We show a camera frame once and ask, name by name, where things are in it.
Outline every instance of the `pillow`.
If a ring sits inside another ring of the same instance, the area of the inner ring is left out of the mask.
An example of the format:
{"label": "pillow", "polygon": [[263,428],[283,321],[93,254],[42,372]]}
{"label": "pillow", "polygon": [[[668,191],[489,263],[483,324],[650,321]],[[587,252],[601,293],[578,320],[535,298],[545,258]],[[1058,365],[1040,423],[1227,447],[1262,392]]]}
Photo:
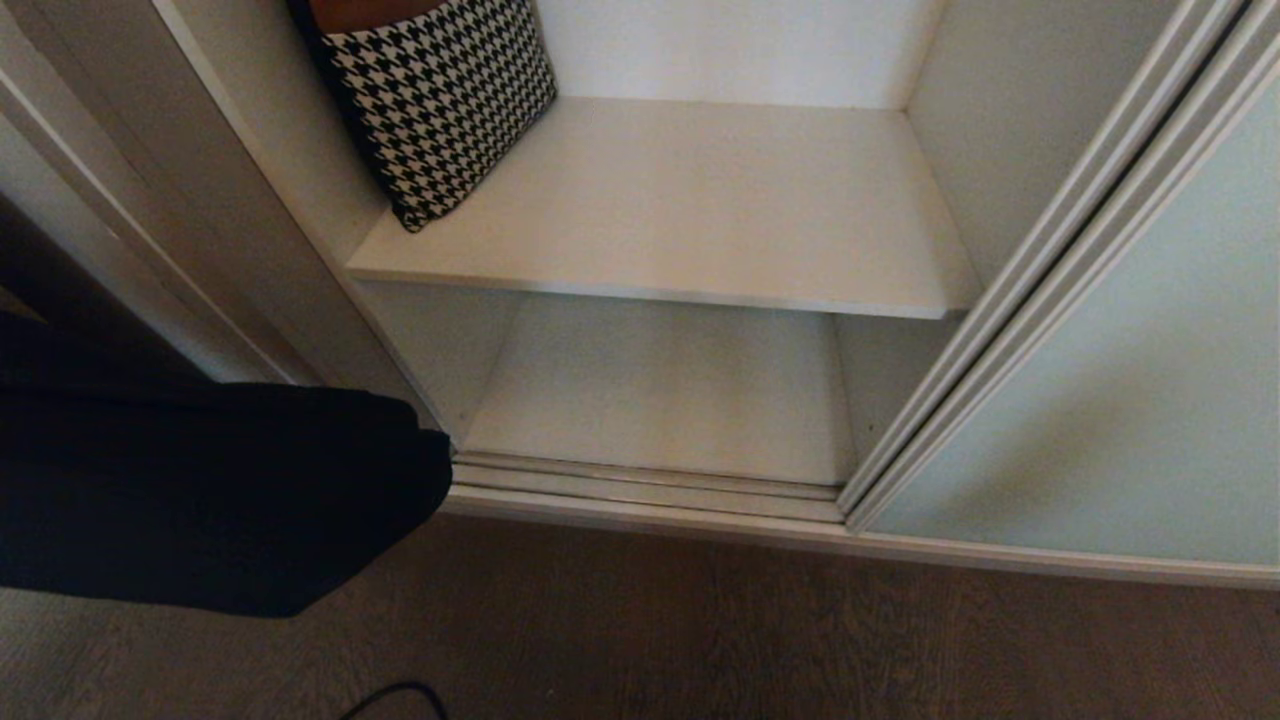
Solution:
{"label": "pillow", "polygon": [[410,232],[462,202],[556,99],[530,0],[289,6],[348,133]]}

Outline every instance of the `black fabric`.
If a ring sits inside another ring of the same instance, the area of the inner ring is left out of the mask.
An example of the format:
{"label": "black fabric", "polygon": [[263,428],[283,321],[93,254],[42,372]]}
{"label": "black fabric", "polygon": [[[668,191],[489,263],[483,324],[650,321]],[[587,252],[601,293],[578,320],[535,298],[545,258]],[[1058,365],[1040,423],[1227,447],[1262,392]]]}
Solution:
{"label": "black fabric", "polygon": [[401,401],[156,380],[0,314],[0,585],[289,616],[451,478]]}

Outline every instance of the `cable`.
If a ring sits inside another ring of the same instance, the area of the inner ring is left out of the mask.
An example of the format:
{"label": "cable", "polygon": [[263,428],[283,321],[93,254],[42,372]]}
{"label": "cable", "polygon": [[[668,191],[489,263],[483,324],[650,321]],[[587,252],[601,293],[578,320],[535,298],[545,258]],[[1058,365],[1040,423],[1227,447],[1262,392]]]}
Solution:
{"label": "cable", "polygon": [[416,683],[413,680],[408,680],[404,683],[392,683],[390,685],[387,685],[380,691],[370,693],[369,697],[356,703],[356,707],[348,710],[338,720],[352,720],[353,717],[364,712],[370,705],[383,700],[389,694],[394,694],[401,691],[415,691],[421,693],[422,697],[425,697],[426,701],[431,703],[431,710],[435,711],[435,716],[439,720],[449,720],[448,714],[444,712],[444,703],[440,702],[440,696],[435,694],[435,691],[431,689],[431,685],[428,685],[426,683]]}

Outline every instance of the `brown floor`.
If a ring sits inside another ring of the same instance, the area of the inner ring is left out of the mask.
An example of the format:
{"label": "brown floor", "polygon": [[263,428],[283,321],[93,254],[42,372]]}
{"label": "brown floor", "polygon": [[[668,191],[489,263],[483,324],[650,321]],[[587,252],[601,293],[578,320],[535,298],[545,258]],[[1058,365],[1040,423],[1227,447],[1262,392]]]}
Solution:
{"label": "brown floor", "polygon": [[456,720],[1280,717],[1280,593],[454,516],[287,621],[0,591],[5,720],[325,720],[404,678]]}

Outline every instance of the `houndstooth cushion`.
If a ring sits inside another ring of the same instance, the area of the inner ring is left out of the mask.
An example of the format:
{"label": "houndstooth cushion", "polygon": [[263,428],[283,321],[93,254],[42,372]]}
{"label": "houndstooth cushion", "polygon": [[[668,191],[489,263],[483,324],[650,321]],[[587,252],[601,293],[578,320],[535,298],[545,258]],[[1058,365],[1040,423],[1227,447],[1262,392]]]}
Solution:
{"label": "houndstooth cushion", "polygon": [[462,202],[556,97],[529,0],[451,0],[321,40],[410,232]]}

